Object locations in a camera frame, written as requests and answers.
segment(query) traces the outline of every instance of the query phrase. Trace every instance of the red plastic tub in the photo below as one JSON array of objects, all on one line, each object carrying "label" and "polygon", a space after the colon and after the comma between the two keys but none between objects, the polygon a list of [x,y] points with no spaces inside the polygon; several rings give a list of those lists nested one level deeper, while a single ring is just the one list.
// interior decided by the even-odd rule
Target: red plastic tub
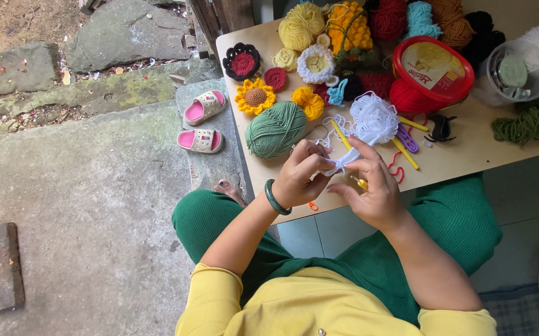
[{"label": "red plastic tub", "polygon": [[473,68],[458,52],[429,36],[413,36],[396,47],[394,70],[427,97],[444,103],[465,98],[475,80]]}]

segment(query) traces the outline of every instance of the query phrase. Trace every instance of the hand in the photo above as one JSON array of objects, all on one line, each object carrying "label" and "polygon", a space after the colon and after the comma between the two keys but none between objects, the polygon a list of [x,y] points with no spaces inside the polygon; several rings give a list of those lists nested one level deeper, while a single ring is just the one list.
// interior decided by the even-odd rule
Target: hand
[{"label": "hand", "polygon": [[309,140],[302,140],[296,145],[271,189],[282,208],[309,203],[319,196],[331,177],[317,174],[311,180],[311,175],[320,169],[334,168],[333,163],[326,161],[328,152],[332,150]]},{"label": "hand", "polygon": [[398,198],[396,179],[375,149],[354,136],[348,141],[364,159],[349,163],[346,168],[359,171],[359,178],[367,181],[367,191],[359,195],[353,187],[333,184],[327,187],[327,192],[342,196],[357,216],[378,230],[395,230],[406,212]]}]

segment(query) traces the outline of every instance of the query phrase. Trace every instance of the purple plastic tool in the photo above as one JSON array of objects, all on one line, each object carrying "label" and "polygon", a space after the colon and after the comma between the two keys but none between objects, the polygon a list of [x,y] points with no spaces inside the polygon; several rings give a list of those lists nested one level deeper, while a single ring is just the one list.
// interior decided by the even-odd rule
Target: purple plastic tool
[{"label": "purple plastic tool", "polygon": [[416,153],[419,150],[419,146],[413,138],[410,137],[410,134],[406,131],[406,128],[402,126],[402,123],[398,123],[398,132],[396,132],[396,136],[405,145],[407,151]]}]

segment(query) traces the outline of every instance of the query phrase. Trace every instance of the jade bangle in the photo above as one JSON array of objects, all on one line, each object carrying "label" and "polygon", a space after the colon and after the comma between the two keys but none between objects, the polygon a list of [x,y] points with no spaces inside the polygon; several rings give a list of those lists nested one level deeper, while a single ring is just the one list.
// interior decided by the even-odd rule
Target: jade bangle
[{"label": "jade bangle", "polygon": [[292,212],[292,208],[284,209],[274,198],[274,194],[271,192],[271,185],[274,183],[274,179],[269,179],[265,183],[265,196],[267,197],[269,203],[271,204],[271,207],[274,208],[274,210],[281,214],[281,215],[289,215]]}]

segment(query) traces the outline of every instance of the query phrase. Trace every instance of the green pants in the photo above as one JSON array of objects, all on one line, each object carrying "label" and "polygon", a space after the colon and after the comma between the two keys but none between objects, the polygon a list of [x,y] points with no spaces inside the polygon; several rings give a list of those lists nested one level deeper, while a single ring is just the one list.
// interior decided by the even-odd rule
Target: green pants
[{"label": "green pants", "polygon": [[[176,206],[172,223],[194,263],[243,210],[229,196],[197,190]],[[418,188],[408,209],[431,238],[471,275],[494,254],[502,239],[483,191],[480,174]],[[244,305],[264,282],[303,267],[323,267],[376,295],[395,317],[416,323],[419,306],[410,293],[394,248],[381,232],[350,246],[335,259],[294,258],[265,233],[243,274]]]}]

